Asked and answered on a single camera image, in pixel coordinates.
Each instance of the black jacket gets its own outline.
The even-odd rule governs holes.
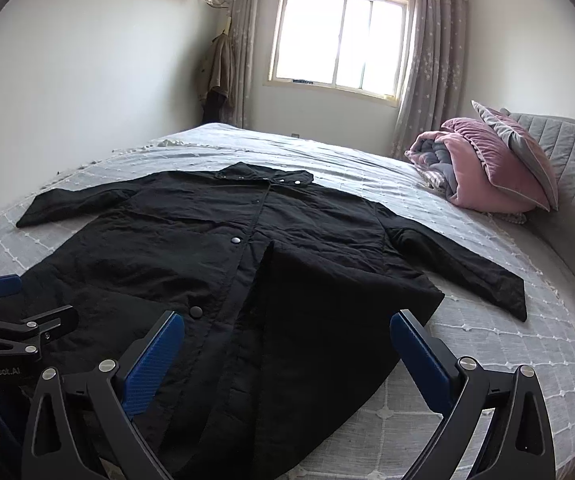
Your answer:
[[[79,329],[45,355],[69,373],[119,357],[176,309],[184,347],[137,418],[141,432],[176,478],[274,480],[390,373],[392,314],[409,308],[425,324],[439,306],[411,262],[526,319],[516,275],[312,181],[238,163],[50,190],[18,227],[101,215],[24,274],[0,318],[76,306]]]

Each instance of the jacket button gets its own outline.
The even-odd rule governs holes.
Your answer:
[[[199,306],[193,306],[189,309],[189,315],[194,319],[200,319],[203,316],[203,309]]]

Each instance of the window sill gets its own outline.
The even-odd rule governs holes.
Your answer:
[[[294,83],[293,81],[289,81],[289,80],[276,80],[276,79],[266,79],[265,81],[263,81],[263,86],[278,86],[278,87],[284,87],[284,88],[299,88],[299,89],[305,89],[305,90],[320,90],[320,91],[324,91],[324,92],[343,92],[344,94],[353,96],[353,97],[358,97],[359,99],[363,99],[366,101],[371,101],[373,103],[379,103],[382,105],[386,105],[386,106],[390,106],[392,108],[398,108],[399,107],[399,99],[398,98],[392,98],[392,99],[388,99],[386,97],[379,97],[373,94],[368,94],[365,92],[362,92],[360,90],[352,90],[351,88],[337,88],[337,87],[331,87],[331,86],[327,86],[324,84],[308,84],[308,83]]]

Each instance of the window frame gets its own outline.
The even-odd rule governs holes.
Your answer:
[[[345,11],[347,8],[347,0],[343,1],[343,14],[341,15],[341,30],[339,30],[339,43],[337,45],[337,52],[336,52],[336,59],[334,64],[334,73],[332,76],[332,83],[322,83],[318,81],[314,81],[311,83],[299,83],[294,82],[291,78],[280,78],[276,77],[276,66],[278,64],[278,51],[279,51],[279,44],[280,44],[280,37],[283,32],[283,19],[285,18],[285,8],[287,6],[287,0],[279,0],[278,4],[278,12],[276,14],[276,27],[274,28],[274,39],[272,41],[272,53],[270,56],[270,64],[269,64],[269,76],[267,78],[267,83],[270,85],[289,85],[289,86],[298,86],[298,87],[306,87],[306,88],[324,88],[324,89],[331,89],[331,90],[340,90],[344,92],[350,92],[352,94],[356,94],[357,96],[365,96],[369,99],[376,99],[380,102],[386,102],[392,106],[398,107],[399,106],[399,99],[401,95],[401,89],[403,86],[402,75],[403,75],[403,65],[404,60],[407,57],[407,48],[408,48],[408,36],[409,36],[409,21],[410,21],[410,1],[409,0],[379,0],[384,1],[390,4],[397,4],[402,7],[403,10],[403,19],[401,20],[401,34],[400,34],[400,60],[398,63],[398,67],[394,76],[394,88],[392,91],[393,94],[378,94],[375,92],[370,92],[367,90],[363,90],[362,88],[354,88],[348,87],[343,85],[336,84],[336,78],[339,70],[339,59],[341,54],[341,41],[343,40],[343,30],[345,27]],[[363,74],[365,72],[365,64],[363,64]]]

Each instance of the grid patterned bedspread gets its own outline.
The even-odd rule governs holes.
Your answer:
[[[158,171],[219,170],[238,161],[308,170],[318,184],[381,202],[521,276],[527,294],[526,323],[430,274],[446,298],[427,327],[455,355],[474,356],[486,368],[514,370],[530,364],[536,369],[554,434],[557,476],[575,478],[575,327],[568,309],[532,266],[529,255],[496,222],[432,194],[410,165],[311,140],[210,124],[157,139],[143,148],[116,152],[39,192],[51,187],[81,189]],[[22,274],[92,218],[18,230],[14,223],[32,197],[0,211],[0,274]],[[490,415],[481,417],[455,478],[466,478]],[[440,415],[427,409],[405,367],[398,364],[365,406],[285,479],[401,478],[439,422]]]

